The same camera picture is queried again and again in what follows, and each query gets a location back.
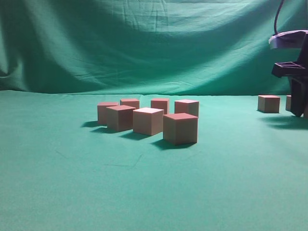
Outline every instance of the pink cube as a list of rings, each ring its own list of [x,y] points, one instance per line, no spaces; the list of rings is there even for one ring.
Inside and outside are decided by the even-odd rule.
[[[168,98],[152,99],[151,108],[163,109],[164,114],[169,114],[169,99]]]
[[[107,127],[116,131],[125,131],[133,128],[134,107],[120,105],[106,107]]]
[[[121,99],[120,105],[127,105],[139,109],[140,101],[138,99]]]
[[[264,113],[279,113],[280,97],[275,95],[259,95],[258,110]]]
[[[133,111],[133,131],[145,135],[155,135],[163,131],[163,109],[140,108]]]
[[[286,101],[285,101],[285,109],[286,111],[291,110],[291,96],[287,95]]]
[[[199,101],[176,100],[174,102],[174,113],[187,113],[193,116],[199,116]]]
[[[107,124],[106,107],[118,106],[117,102],[101,102],[97,105],[97,122],[98,124]]]
[[[198,117],[187,113],[164,115],[163,138],[174,144],[197,143]]]

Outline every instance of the green tabletop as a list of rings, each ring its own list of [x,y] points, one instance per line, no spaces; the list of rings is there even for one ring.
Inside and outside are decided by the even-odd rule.
[[[198,143],[114,132],[96,105],[200,101]],[[0,91],[1,231],[306,231],[308,119],[257,96]]]

